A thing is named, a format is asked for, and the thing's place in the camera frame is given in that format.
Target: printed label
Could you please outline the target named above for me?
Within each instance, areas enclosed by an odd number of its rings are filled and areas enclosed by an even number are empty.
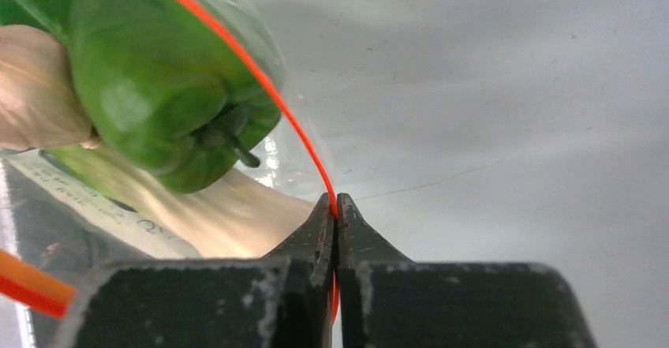
[[[39,157],[39,150],[6,156],[6,162],[90,224],[157,259],[200,257],[186,241],[156,221],[125,210]]]

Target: plastic bag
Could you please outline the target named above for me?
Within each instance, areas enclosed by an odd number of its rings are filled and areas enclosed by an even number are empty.
[[[245,0],[227,1],[237,10],[227,22],[245,37],[252,55],[265,55],[282,67],[280,53],[261,44],[268,36],[253,39],[254,32],[266,32],[252,7]],[[254,26],[244,29],[249,21]],[[286,103],[299,108],[300,97],[283,85]],[[299,117],[303,126],[310,125]],[[117,152],[103,149],[108,171],[99,177],[112,181],[103,185],[118,185],[116,194],[123,194],[121,189],[130,189],[124,184],[138,181],[125,201],[86,186],[71,175],[71,165],[63,166],[47,151],[5,152],[2,196],[9,211],[2,215],[3,248],[73,286],[91,266],[108,260],[261,256],[304,222],[327,190],[320,178],[323,168],[314,166],[304,137],[317,135],[310,131],[299,137],[284,119],[252,150],[261,159],[259,168],[238,164],[214,185],[189,195],[166,191]],[[114,172],[115,166],[126,171]],[[3,337],[18,334],[23,344],[43,346],[57,324],[18,304],[7,317],[17,329],[3,331]]]

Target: white background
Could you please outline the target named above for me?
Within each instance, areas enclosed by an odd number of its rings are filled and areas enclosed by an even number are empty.
[[[251,1],[400,250],[550,264],[600,346],[669,346],[669,0]]]

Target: garlic bulb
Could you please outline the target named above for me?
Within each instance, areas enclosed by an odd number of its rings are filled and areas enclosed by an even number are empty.
[[[98,143],[75,94],[65,46],[37,28],[1,26],[0,147],[23,151]]]

